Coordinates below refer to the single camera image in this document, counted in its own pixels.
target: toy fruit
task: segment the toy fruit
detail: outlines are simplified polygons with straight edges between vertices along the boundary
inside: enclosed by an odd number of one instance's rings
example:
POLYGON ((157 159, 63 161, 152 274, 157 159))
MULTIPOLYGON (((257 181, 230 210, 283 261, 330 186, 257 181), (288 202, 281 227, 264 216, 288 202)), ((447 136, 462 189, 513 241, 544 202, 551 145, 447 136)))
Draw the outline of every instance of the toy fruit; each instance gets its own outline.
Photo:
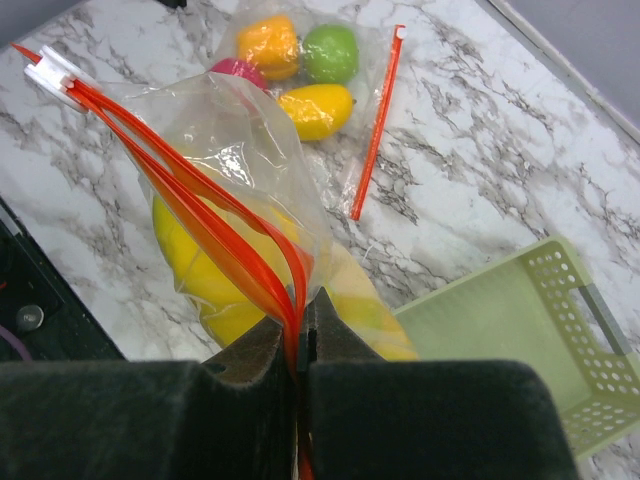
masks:
POLYGON ((286 15, 276 15, 238 32, 237 56, 255 65, 267 80, 284 80, 298 71, 298 39, 286 15))
POLYGON ((264 79, 260 71, 244 60, 239 60, 237 58, 225 58, 211 67, 210 71, 246 78, 256 87, 265 91, 267 90, 267 81, 264 79))
POLYGON ((322 140, 347 123, 353 99, 342 85, 309 85, 291 90, 278 104, 293 120, 300 140, 322 140))
POLYGON ((307 75, 316 83, 347 83, 358 73, 358 44, 342 25, 321 25, 302 42, 307 75))

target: white marble table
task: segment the white marble table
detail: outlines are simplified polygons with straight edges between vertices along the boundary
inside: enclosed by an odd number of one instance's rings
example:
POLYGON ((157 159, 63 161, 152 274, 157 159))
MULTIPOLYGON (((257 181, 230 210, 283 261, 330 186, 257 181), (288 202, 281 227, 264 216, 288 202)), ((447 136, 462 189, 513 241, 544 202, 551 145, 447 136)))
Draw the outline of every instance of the white marble table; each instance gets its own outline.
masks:
MULTIPOLYGON (((548 234, 568 237, 640 350, 640 155, 473 0, 308 1, 405 23, 379 168, 359 224, 331 215, 392 307, 548 234)), ((233 1, 91 0, 23 43, 101 81, 167 84, 210 66, 233 1)), ((0 54, 0 192, 130 359, 218 350, 159 254, 137 174, 113 137, 0 54)), ((640 436, 585 464, 640 478, 640 436)))

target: light green plastic bin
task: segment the light green plastic bin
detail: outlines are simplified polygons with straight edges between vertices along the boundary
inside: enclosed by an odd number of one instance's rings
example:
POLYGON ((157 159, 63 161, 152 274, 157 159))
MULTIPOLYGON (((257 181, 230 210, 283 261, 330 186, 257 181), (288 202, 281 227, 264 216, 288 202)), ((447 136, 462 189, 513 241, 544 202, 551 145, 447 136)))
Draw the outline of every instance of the light green plastic bin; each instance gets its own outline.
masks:
POLYGON ((583 459, 640 425, 640 362, 573 247, 551 237, 395 312, 425 360, 512 359, 549 387, 583 459), (614 353, 603 351, 577 289, 614 353))

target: red zipper seal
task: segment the red zipper seal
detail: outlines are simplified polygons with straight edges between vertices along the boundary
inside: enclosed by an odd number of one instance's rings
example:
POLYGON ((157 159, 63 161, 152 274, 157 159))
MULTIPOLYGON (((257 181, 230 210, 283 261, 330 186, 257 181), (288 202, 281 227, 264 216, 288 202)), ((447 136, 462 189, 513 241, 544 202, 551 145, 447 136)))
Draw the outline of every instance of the red zipper seal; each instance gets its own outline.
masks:
POLYGON ((353 206, 351 207, 351 218, 353 220, 360 220, 360 214, 362 213, 362 206, 364 200, 367 197, 367 190, 369 189, 369 182, 371 181, 371 175, 373 174, 373 167, 376 164, 376 157, 378 156, 378 148, 380 147, 380 139, 382 138, 382 132, 384 132, 384 124, 387 120, 387 113, 389 112, 389 105, 391 104, 391 93, 393 92, 393 85, 396 80, 396 72, 398 70, 398 61, 400 60, 400 51, 402 50, 402 42, 405 38, 404 25, 396 25, 393 32, 393 43, 391 45, 391 59, 389 60, 389 66, 387 67, 387 74, 384 79, 384 87, 382 89, 382 99, 380 101, 380 107, 378 108, 378 115, 376 116, 376 123, 373 126, 373 133, 371 134, 371 142, 369 143, 369 150, 367 151, 367 158, 364 162, 364 168, 362 169, 362 175, 360 176, 360 184, 358 185, 358 191, 353 200, 353 206))

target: bag of fruit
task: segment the bag of fruit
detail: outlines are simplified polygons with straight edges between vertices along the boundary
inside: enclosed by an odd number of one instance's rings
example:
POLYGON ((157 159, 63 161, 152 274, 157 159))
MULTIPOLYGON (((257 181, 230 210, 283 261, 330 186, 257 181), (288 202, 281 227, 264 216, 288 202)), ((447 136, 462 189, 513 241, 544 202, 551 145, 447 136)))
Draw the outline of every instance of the bag of fruit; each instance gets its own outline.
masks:
POLYGON ((277 99, 303 142, 324 206, 357 220, 403 29, 358 26, 300 1, 241 2, 211 70, 245 77, 277 99))

